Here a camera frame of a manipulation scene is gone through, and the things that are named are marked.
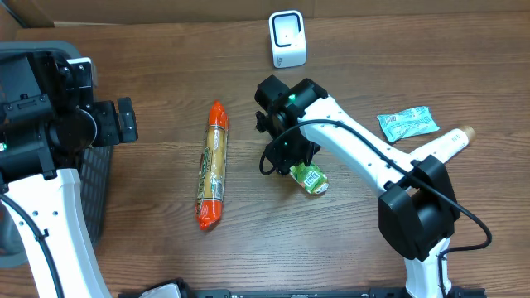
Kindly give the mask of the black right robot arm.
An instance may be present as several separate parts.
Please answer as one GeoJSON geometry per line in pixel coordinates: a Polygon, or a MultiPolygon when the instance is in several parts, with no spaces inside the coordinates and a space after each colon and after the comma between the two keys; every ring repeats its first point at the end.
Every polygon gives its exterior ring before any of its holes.
{"type": "Polygon", "coordinates": [[[378,226],[405,259],[411,297],[444,297],[451,291],[446,261],[460,211],[445,168],[475,137],[456,128],[410,153],[399,151],[353,120],[310,79],[292,88],[271,75],[255,94],[257,129],[272,137],[263,153],[274,171],[289,174],[311,164],[324,147],[357,173],[378,198],[378,226]]]}

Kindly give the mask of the teal wet wipes pack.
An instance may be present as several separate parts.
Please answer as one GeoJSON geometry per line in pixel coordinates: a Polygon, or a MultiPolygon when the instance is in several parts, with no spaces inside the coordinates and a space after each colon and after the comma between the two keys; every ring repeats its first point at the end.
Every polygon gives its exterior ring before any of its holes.
{"type": "Polygon", "coordinates": [[[377,120],[383,134],[391,143],[440,129],[427,106],[409,108],[395,114],[378,115],[377,120]]]}

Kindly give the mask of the white barcode scanner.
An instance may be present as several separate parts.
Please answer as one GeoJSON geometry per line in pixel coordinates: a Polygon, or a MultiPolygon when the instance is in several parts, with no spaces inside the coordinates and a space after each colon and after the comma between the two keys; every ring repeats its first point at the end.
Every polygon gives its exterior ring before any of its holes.
{"type": "Polygon", "coordinates": [[[297,10],[274,12],[268,19],[275,68],[304,65],[307,59],[304,20],[297,10]]]}

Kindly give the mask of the green snack packet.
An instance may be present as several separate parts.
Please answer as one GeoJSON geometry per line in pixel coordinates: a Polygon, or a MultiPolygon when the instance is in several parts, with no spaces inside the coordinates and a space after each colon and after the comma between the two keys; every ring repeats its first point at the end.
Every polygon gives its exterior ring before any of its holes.
{"type": "Polygon", "coordinates": [[[315,163],[306,166],[301,162],[290,168],[290,175],[308,194],[324,194],[329,187],[329,181],[325,173],[315,163]]]}

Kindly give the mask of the grey plastic basket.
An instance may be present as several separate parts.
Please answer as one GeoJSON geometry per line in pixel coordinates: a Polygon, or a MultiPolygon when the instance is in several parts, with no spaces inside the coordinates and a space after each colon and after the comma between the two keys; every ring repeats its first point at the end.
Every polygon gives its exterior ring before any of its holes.
{"type": "MultiPolygon", "coordinates": [[[[7,58],[28,51],[51,51],[64,58],[79,59],[82,55],[66,41],[3,41],[1,57],[7,58]]],[[[87,149],[80,159],[81,202],[90,242],[99,243],[104,227],[104,209],[108,176],[113,154],[112,147],[87,149]]],[[[1,267],[19,267],[27,262],[27,255],[17,227],[4,206],[1,207],[1,267]]]]}

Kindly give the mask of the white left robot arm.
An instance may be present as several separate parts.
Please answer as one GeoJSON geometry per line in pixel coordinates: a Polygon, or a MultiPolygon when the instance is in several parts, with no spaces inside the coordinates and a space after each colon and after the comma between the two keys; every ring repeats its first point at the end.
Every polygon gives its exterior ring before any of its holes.
{"type": "Polygon", "coordinates": [[[130,98],[94,98],[88,57],[1,57],[1,202],[42,297],[107,297],[84,220],[86,151],[135,142],[130,98]]]}

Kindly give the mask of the orange biscuit roll pack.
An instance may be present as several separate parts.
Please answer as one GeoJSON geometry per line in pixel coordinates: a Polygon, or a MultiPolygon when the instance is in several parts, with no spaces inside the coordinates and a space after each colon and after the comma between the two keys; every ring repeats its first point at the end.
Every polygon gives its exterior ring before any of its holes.
{"type": "Polygon", "coordinates": [[[222,218],[228,130],[228,114],[220,101],[214,101],[205,129],[195,201],[195,217],[201,230],[212,229],[222,218]]]}

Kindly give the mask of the white tube gold cap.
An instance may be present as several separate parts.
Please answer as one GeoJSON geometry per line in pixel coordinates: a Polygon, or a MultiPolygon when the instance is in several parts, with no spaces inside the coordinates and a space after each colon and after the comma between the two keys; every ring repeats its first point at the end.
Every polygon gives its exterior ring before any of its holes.
{"type": "Polygon", "coordinates": [[[476,138],[475,130],[470,126],[462,126],[447,132],[441,137],[418,147],[410,153],[414,160],[423,161],[434,156],[442,163],[448,162],[476,138]]]}

